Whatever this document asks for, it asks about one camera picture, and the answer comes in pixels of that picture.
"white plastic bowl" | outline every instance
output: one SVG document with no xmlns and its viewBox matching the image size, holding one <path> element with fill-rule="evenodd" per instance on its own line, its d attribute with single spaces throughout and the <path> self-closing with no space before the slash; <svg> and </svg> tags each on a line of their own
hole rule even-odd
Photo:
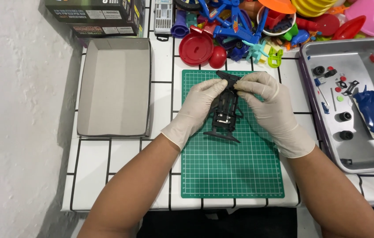
<svg viewBox="0 0 374 238">
<path fill-rule="evenodd" d="M 259 9 L 259 12 L 258 12 L 258 16 L 257 16 L 257 22 L 259 24 L 259 18 L 262 16 L 263 14 L 263 9 L 264 9 L 265 6 L 262 6 L 261 9 Z M 289 27 L 287 30 L 284 30 L 284 31 L 281 31 L 281 32 L 278 32 L 278 33 L 272 33 L 272 32 L 267 32 L 265 29 L 262 31 L 265 35 L 269 35 L 269 36 L 276 36 L 276 35 L 282 35 L 284 33 L 286 33 L 287 31 L 289 31 L 294 23 L 296 22 L 296 13 L 293 13 L 293 14 L 290 14 L 290 18 L 292 19 L 291 20 L 291 23 L 292 23 L 292 26 Z"/>
</svg>

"white wall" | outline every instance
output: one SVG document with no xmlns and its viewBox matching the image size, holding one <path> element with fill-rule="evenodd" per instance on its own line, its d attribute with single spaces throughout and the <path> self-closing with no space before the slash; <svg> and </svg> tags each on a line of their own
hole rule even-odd
<svg viewBox="0 0 374 238">
<path fill-rule="evenodd" d="M 0 238 L 66 237 L 77 219 L 59 212 L 58 177 L 81 53 L 42 14 L 39 0 L 0 1 Z"/>
</svg>

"gloved hand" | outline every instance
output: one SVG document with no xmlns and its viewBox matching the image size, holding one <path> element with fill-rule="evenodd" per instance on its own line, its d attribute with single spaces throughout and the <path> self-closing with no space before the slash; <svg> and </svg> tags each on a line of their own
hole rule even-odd
<svg viewBox="0 0 374 238">
<path fill-rule="evenodd" d="M 177 116 L 161 133 L 182 150 L 188 138 L 203 126 L 213 100 L 227 85 L 227 80 L 222 79 L 206 80 L 194 85 Z"/>
<path fill-rule="evenodd" d="M 255 72 L 244 76 L 234 88 L 252 109 L 258 124 L 272 136 L 282 155 L 298 158 L 314 149 L 315 141 L 296 121 L 285 85 L 266 72 Z M 254 94 L 264 101 L 259 101 Z"/>
</svg>

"orange plastic disc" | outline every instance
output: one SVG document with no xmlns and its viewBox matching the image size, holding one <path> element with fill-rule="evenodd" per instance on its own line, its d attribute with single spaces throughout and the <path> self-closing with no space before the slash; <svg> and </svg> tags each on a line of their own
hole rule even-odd
<svg viewBox="0 0 374 238">
<path fill-rule="evenodd" d="M 290 0 L 258 0 L 265 7 L 285 14 L 293 14 L 296 12 L 296 7 Z"/>
</svg>

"aluminum tray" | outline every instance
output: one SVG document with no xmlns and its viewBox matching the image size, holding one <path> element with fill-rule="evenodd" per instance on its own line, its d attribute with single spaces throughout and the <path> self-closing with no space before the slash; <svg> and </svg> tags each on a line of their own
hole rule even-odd
<svg viewBox="0 0 374 238">
<path fill-rule="evenodd" d="M 374 172 L 374 139 L 371 138 L 357 107 L 353 104 L 352 97 L 337 93 L 334 89 L 337 87 L 336 79 L 343 73 L 348 86 L 354 80 L 359 81 L 353 94 L 362 92 L 365 85 L 368 90 L 374 90 L 374 63 L 369 59 L 371 53 L 374 54 L 374 38 L 311 42 L 300 49 L 299 64 L 325 153 L 341 170 L 351 174 Z M 321 105 L 324 100 L 318 95 L 318 88 L 314 82 L 317 77 L 313 75 L 312 69 L 319 65 L 325 68 L 332 66 L 338 71 L 320 86 L 321 92 L 331 106 L 330 114 L 324 114 Z M 331 88 L 337 111 L 334 111 Z M 337 101 L 337 96 L 343 96 L 344 101 Z M 338 119 L 338 114 L 344 111 L 352 114 L 350 121 L 341 122 Z M 342 130 L 352 131 L 354 138 L 343 141 L 338 135 Z M 353 163 L 343 164 L 340 159 L 352 159 Z"/>
</svg>

